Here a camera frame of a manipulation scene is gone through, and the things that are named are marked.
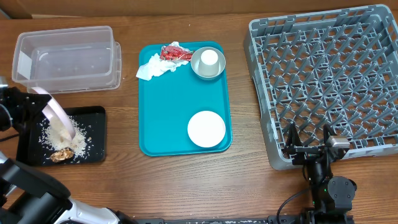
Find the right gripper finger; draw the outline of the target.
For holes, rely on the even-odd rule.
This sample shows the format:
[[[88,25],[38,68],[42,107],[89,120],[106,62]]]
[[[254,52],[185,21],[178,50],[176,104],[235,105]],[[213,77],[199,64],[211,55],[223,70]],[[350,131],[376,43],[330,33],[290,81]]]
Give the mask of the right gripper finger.
[[[331,144],[328,143],[328,139],[330,136],[336,136],[336,133],[335,133],[334,129],[329,124],[324,124],[323,125],[323,140],[324,140],[324,145],[327,147],[331,146]]]
[[[288,133],[288,138],[287,142],[285,144],[286,147],[290,146],[302,146],[302,142],[300,140],[299,134],[297,132],[297,128],[295,126],[295,123],[291,123],[289,126],[289,133]]]

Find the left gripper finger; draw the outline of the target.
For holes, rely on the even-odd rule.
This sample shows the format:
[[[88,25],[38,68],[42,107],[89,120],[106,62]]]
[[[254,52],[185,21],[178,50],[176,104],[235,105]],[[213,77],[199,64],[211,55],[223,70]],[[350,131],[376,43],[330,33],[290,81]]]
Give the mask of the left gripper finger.
[[[42,120],[44,119],[43,114],[39,114],[34,118],[31,117],[30,119],[23,121],[20,126],[20,133],[24,134],[29,132],[31,129],[34,129]]]
[[[26,96],[27,109],[31,113],[41,112],[52,99],[49,94],[33,94],[28,93]]]

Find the large white plate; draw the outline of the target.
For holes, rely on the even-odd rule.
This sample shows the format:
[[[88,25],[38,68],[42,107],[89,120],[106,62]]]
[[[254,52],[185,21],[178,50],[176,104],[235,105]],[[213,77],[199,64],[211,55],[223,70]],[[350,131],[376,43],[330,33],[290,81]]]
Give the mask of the large white plate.
[[[42,110],[44,116],[49,120],[50,126],[56,133],[68,141],[71,141],[75,137],[75,128],[63,110],[59,103],[53,98],[53,96],[41,87],[31,88],[35,93],[46,95],[50,97],[45,108]]]

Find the pile of white rice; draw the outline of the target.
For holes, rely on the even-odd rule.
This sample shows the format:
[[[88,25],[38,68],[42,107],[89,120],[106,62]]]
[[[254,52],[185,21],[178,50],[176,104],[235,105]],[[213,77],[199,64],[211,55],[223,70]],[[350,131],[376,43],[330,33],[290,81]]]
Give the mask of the pile of white rice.
[[[71,119],[76,132],[75,137],[71,141],[61,138],[56,131],[52,129],[47,118],[44,118],[42,122],[38,124],[38,144],[41,150],[43,150],[44,161],[53,162],[50,159],[50,156],[66,147],[72,149],[75,155],[71,159],[61,162],[73,161],[80,163],[83,159],[87,159],[90,156],[92,138],[89,136],[86,126],[84,124],[80,124],[78,121],[73,119],[72,116],[69,116],[69,118]]]

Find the brown walnut food scrap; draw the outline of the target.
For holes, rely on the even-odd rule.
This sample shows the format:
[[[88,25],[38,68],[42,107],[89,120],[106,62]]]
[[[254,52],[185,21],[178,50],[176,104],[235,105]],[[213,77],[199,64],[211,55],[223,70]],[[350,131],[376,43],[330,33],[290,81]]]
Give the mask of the brown walnut food scrap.
[[[69,147],[61,149],[50,156],[50,159],[57,163],[61,161],[65,161],[67,159],[71,159],[75,155],[74,151]]]

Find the small pink-white bowl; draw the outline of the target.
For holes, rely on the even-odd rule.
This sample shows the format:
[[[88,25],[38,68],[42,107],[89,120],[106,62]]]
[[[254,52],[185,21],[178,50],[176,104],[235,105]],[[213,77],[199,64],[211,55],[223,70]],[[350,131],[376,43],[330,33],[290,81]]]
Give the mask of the small pink-white bowl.
[[[211,148],[218,145],[226,134],[226,125],[220,115],[213,111],[194,114],[187,125],[190,140],[199,147]]]

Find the white napkin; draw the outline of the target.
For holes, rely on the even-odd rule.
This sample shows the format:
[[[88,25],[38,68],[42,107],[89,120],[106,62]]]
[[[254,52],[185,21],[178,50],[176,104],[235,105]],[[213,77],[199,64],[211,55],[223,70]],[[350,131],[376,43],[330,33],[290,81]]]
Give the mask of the white napkin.
[[[178,42],[172,42],[172,46],[181,47]],[[160,53],[154,54],[147,63],[141,65],[136,73],[136,77],[149,81],[152,77],[159,77],[163,75],[165,72],[174,72],[178,67],[182,65],[188,64],[190,61],[186,60],[177,60],[177,61],[169,61],[169,60],[162,60],[160,58]]]

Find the red snack wrapper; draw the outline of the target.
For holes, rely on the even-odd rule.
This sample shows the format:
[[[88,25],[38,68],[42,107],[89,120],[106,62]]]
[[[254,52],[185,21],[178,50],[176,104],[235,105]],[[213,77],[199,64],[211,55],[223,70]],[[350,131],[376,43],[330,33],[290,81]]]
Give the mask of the red snack wrapper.
[[[183,49],[182,47],[176,47],[172,45],[163,46],[160,58],[162,60],[177,61],[186,60],[191,61],[194,51]]]

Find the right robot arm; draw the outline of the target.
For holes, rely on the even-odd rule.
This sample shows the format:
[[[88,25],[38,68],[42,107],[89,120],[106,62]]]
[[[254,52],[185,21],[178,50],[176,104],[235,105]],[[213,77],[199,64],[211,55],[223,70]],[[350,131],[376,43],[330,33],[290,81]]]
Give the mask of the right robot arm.
[[[290,219],[292,223],[338,224],[353,223],[347,212],[352,209],[352,201],[357,190],[356,183],[342,176],[334,176],[331,163],[342,159],[349,151],[350,143],[345,136],[337,135],[331,126],[323,126],[324,144],[306,146],[300,140],[295,123],[289,126],[288,138],[282,152],[292,156],[295,166],[302,166],[303,176],[309,187],[289,197],[279,207],[277,223],[281,223],[280,213],[292,199],[310,192],[312,208],[305,208],[300,215]]]

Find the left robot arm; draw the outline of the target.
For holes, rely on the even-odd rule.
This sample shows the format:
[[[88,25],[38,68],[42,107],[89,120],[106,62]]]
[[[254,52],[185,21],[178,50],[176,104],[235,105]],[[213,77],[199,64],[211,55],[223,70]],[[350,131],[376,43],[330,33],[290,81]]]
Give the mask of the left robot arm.
[[[48,92],[35,87],[33,93],[24,93],[1,80],[1,131],[14,128],[21,138],[40,115],[60,122],[62,137],[68,140],[75,137],[70,118]],[[136,223],[123,212],[74,200],[57,179],[2,154],[2,205],[16,188],[24,192],[8,209],[1,209],[1,223]]]

